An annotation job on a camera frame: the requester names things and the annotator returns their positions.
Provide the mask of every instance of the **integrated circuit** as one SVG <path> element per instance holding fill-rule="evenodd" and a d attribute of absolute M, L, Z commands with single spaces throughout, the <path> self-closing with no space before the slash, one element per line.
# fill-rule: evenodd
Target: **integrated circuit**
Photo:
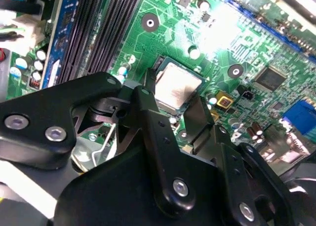
<path fill-rule="evenodd" d="M 202 77 L 166 58 L 157 72 L 155 98 L 158 106 L 170 114 L 176 114 L 202 83 Z"/>
<path fill-rule="evenodd" d="M 277 90 L 285 80 L 286 76 L 284 74 L 270 66 L 263 69 L 263 71 L 257 75 L 254 86 L 268 92 L 273 92 Z"/>

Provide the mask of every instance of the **black plastic bracket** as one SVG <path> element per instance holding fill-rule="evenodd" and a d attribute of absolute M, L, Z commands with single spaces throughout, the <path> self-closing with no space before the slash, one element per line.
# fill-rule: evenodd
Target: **black plastic bracket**
<path fill-rule="evenodd" d="M 120 88 L 120 82 L 110 74 L 96 73 L 1 103 L 0 158 L 40 169 L 65 166 L 76 144 L 74 109 L 115 96 Z M 27 126 L 8 128 L 5 120 L 11 115 L 26 118 Z M 45 137 L 46 130 L 55 126 L 66 132 L 63 141 Z"/>

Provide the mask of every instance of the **gold component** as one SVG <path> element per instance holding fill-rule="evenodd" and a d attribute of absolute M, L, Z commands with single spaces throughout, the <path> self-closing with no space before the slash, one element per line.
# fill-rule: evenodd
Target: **gold component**
<path fill-rule="evenodd" d="M 230 97 L 227 93 L 223 91 L 219 91 L 216 94 L 216 98 L 217 98 L 217 105 L 225 109 L 228 109 L 234 102 L 232 97 Z"/>
<path fill-rule="evenodd" d="M 211 110 L 211 115 L 213 117 L 214 122 L 219 119 L 219 114 L 215 110 Z"/>

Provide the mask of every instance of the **power connector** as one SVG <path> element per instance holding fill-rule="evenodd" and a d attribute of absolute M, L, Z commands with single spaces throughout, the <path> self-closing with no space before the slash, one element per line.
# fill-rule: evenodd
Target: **power connector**
<path fill-rule="evenodd" d="M 16 33 L 23 37 L 17 38 L 14 41 L 0 42 L 0 47 L 6 48 L 19 55 L 26 56 L 30 50 L 34 49 L 35 46 L 45 38 L 45 20 L 39 21 L 28 14 L 24 14 L 12 19 L 10 24 L 21 28 L 17 30 Z"/>

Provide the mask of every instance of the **metal wire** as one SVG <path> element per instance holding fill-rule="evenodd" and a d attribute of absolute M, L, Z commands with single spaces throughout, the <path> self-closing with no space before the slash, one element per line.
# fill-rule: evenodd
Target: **metal wire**
<path fill-rule="evenodd" d="M 116 127 L 116 124 L 113 124 L 113 125 L 111 126 L 110 131 L 109 131 L 107 137 L 106 137 L 105 140 L 104 140 L 104 143 L 103 143 L 103 145 L 102 145 L 102 148 L 100 148 L 99 150 L 96 150 L 96 151 L 92 152 L 92 154 L 91 154 L 91 155 L 92 155 L 92 161 L 93 161 L 93 165 L 94 165 L 95 167 L 97 166 L 97 163 L 96 163 L 96 160 L 95 160 L 95 155 L 96 155 L 97 153 L 103 152 L 103 150 L 105 149 L 107 143 L 109 142 L 109 139 L 110 139 L 110 137 L 111 137 L 111 135 L 112 135 L 112 133 L 113 133 L 115 127 Z"/>

